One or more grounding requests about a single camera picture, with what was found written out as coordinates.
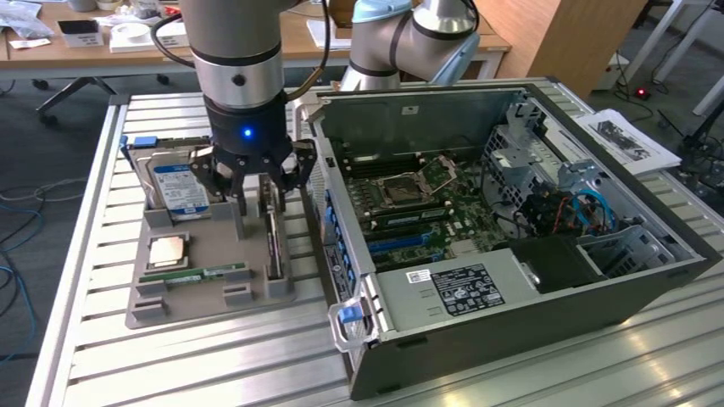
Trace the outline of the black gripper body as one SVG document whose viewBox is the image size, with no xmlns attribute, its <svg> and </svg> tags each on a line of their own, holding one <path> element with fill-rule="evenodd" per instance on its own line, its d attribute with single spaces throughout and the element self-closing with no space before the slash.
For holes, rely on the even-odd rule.
<svg viewBox="0 0 724 407">
<path fill-rule="evenodd" d="M 280 173 L 291 155 L 287 129 L 287 94 L 262 105 L 232 109 L 204 96 L 212 129 L 214 155 L 231 170 L 244 173 Z"/>
</svg>

